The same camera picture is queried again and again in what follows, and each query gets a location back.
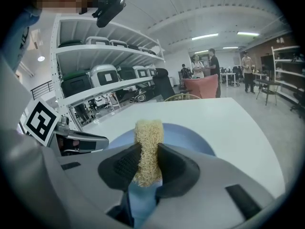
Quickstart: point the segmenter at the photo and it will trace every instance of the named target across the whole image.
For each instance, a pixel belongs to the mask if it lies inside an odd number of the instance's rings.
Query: wooden chair
[[[177,94],[177,95],[174,95],[174,96],[171,96],[171,97],[165,99],[164,102],[180,101],[180,100],[193,100],[193,99],[201,99],[201,98],[197,97],[195,95],[191,95],[191,94]]]

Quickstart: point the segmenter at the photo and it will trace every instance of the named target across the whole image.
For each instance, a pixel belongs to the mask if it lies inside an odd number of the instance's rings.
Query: fluorescent light
[[[40,56],[37,60],[38,60],[39,62],[42,62],[42,61],[44,61],[44,59],[45,59],[45,57]]]
[[[208,50],[200,51],[200,52],[195,52],[195,53],[201,53],[201,52],[207,52]]]
[[[206,37],[211,37],[211,36],[218,36],[218,33],[216,33],[216,34],[210,34],[210,35],[204,35],[204,36],[198,36],[198,37],[194,37],[194,38],[192,38],[192,40],[197,40],[197,39],[206,38]]]
[[[252,33],[252,32],[238,32],[237,35],[246,35],[246,36],[258,36],[258,33]]]

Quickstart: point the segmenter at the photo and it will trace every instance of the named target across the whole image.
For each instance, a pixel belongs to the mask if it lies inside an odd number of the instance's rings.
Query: shelf
[[[117,90],[126,88],[128,86],[133,86],[133,85],[149,82],[152,79],[153,79],[152,77],[143,77],[143,78],[137,78],[137,79],[127,80],[127,81],[115,82],[115,83],[111,83],[111,84],[104,85],[104,86],[94,87],[92,89],[89,89],[89,90],[83,91],[81,93],[72,95],[70,97],[64,98],[61,101],[61,104],[65,105],[67,107],[68,106],[74,107],[83,102],[89,101],[95,97],[98,97],[98,96],[101,96],[104,94],[108,94],[108,93],[113,93]]]
[[[273,51],[290,52],[290,51],[295,51],[297,49],[300,49],[300,46],[291,46],[291,47],[276,48],[276,49],[273,49]]]
[[[286,85],[286,86],[290,86],[290,87],[293,87],[293,88],[297,89],[297,87],[296,87],[295,85],[292,85],[292,84],[287,83],[287,82],[285,82],[285,81],[278,81],[278,80],[275,80],[275,82],[279,82],[280,84],[283,84],[283,85]]]
[[[296,76],[300,76],[300,77],[304,77],[305,78],[305,75],[294,73],[294,72],[290,72],[290,71],[276,70],[276,72],[281,72],[281,73],[285,73],[285,74],[292,74],[292,75],[296,75]]]
[[[282,62],[282,63],[296,63],[296,64],[305,64],[304,61],[295,61],[291,62],[291,59],[276,59],[275,62]]]
[[[120,40],[127,44],[151,49],[159,46],[158,42],[142,34],[139,31],[115,22],[109,22],[104,28],[96,25],[96,18],[80,16],[60,17],[59,43],[69,40],[81,40],[85,43],[89,36],[107,37],[109,40]]]
[[[62,75],[91,70],[98,64],[147,66],[163,58],[146,52],[108,45],[76,45],[55,49]]]
[[[298,103],[298,100],[297,100],[296,98],[294,98],[294,97],[292,97],[292,96],[290,96],[290,95],[288,95],[288,94],[286,94],[286,93],[283,93],[283,92],[281,92],[281,91],[278,91],[277,93],[280,94],[280,95],[283,95],[283,96],[286,97],[286,98],[289,98],[290,100],[292,100],[292,101],[294,101],[294,102],[296,102],[296,103]]]

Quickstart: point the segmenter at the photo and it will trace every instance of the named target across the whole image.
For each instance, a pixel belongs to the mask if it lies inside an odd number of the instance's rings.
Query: sponge
[[[134,129],[135,143],[142,146],[139,169],[133,180],[141,187],[149,187],[162,179],[158,166],[158,143],[163,143],[164,130],[161,120],[139,120]]]

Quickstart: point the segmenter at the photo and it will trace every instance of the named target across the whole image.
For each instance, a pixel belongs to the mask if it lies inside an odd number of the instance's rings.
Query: person
[[[242,59],[242,67],[244,69],[244,91],[248,93],[248,87],[250,85],[250,92],[254,92],[253,74],[252,74],[252,59],[248,56],[248,52],[244,51],[244,57]]]
[[[182,74],[183,79],[189,78],[189,73],[188,73],[187,68],[185,67],[185,64],[182,64],[181,74]]]
[[[192,57],[192,69],[194,71],[194,78],[204,78],[203,74],[203,64],[199,61],[198,55],[193,55]]]
[[[221,89],[220,89],[220,68],[219,68],[219,62],[217,57],[215,56],[215,49],[210,48],[209,49],[209,55],[211,57],[211,66],[206,67],[207,69],[211,70],[211,75],[217,74],[218,75],[218,86],[216,90],[216,98],[220,97]]]

